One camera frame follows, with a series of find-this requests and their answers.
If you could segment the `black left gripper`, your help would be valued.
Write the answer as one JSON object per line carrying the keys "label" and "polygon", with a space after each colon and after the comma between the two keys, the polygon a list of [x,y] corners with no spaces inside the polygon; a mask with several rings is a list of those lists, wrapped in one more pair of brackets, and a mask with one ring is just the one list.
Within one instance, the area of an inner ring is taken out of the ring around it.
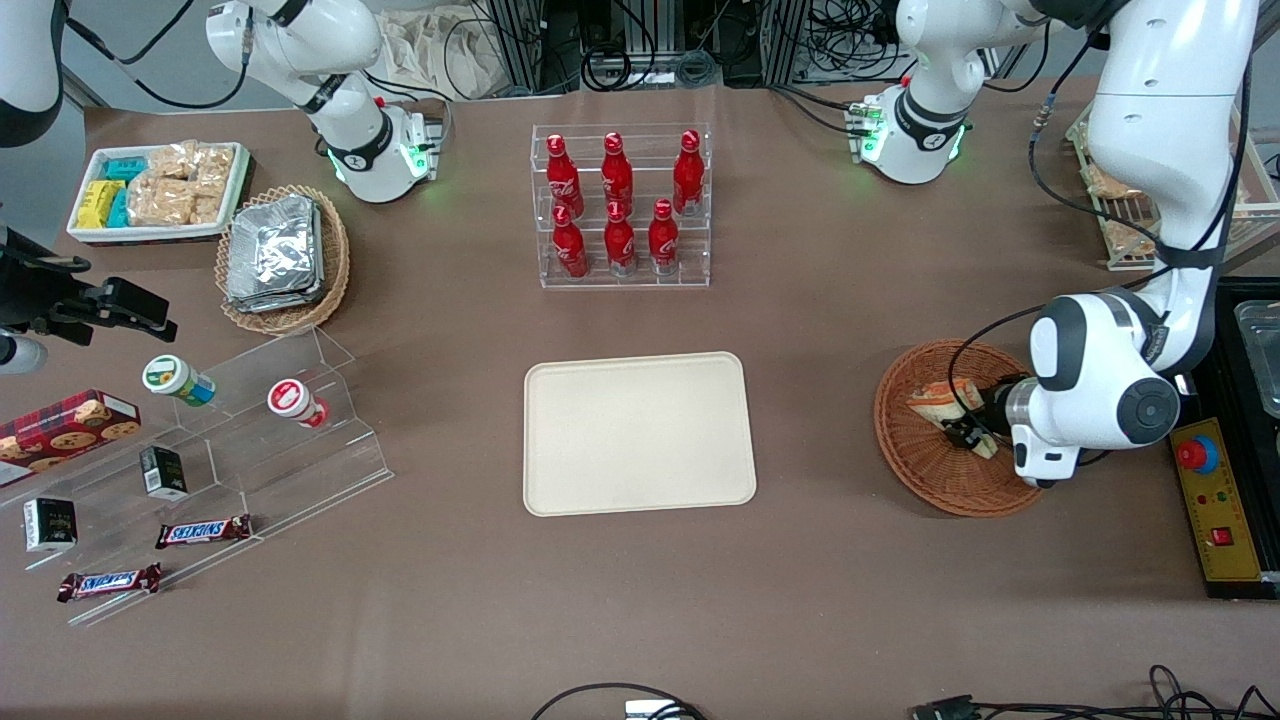
{"label": "black left gripper", "polygon": [[969,416],[945,420],[948,442],[959,448],[987,448],[991,434],[1011,438],[1014,427],[1025,427],[1029,420],[1030,377],[1006,375],[995,386],[983,389],[975,382],[963,382],[963,402],[968,411],[982,415],[986,428]]}

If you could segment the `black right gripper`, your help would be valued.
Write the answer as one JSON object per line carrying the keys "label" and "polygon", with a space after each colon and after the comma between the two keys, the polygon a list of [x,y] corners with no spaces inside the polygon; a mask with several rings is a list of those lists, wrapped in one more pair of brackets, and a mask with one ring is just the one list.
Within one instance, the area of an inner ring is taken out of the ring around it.
{"label": "black right gripper", "polygon": [[[84,293],[93,287],[77,278],[92,268],[79,256],[60,256],[12,229],[1,241],[1,324],[5,331],[52,336],[81,347],[93,341],[100,323]],[[100,311],[110,327],[147,334],[175,334],[170,302],[131,281],[105,281]]]}

